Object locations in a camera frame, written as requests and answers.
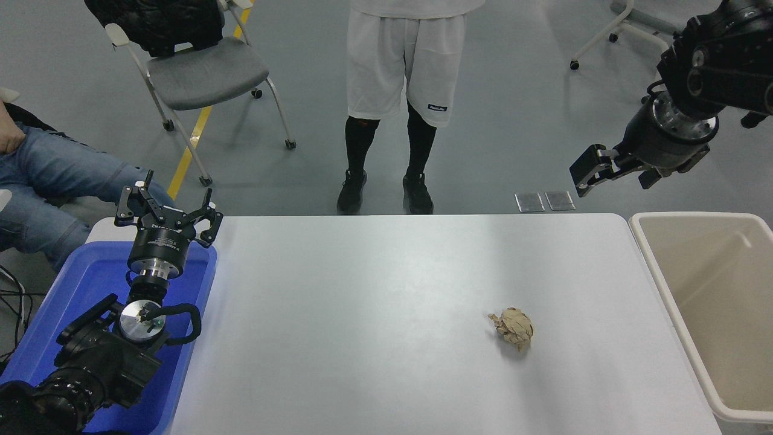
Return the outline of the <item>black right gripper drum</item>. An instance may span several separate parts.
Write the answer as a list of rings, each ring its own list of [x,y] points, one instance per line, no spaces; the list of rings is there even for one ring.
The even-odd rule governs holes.
[[[674,132],[661,127],[652,111],[638,111],[626,127],[618,144],[618,168],[632,170],[651,166],[661,170],[676,170],[695,156],[708,143],[708,135],[699,132]]]

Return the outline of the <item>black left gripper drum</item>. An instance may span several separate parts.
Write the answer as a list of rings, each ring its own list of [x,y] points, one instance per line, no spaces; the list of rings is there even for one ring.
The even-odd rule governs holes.
[[[138,223],[138,231],[128,256],[130,269],[145,269],[144,264],[152,260],[165,262],[169,269],[183,269],[191,240],[196,232],[192,224],[178,228],[186,212],[176,208],[163,208],[163,221],[157,220],[151,212]]]

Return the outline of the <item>seated person's hand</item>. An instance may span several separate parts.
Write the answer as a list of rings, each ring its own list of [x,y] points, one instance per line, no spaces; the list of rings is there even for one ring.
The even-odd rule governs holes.
[[[24,143],[27,135],[17,126],[14,119],[9,115],[4,103],[1,103],[0,110],[0,149],[2,155],[11,154]]]

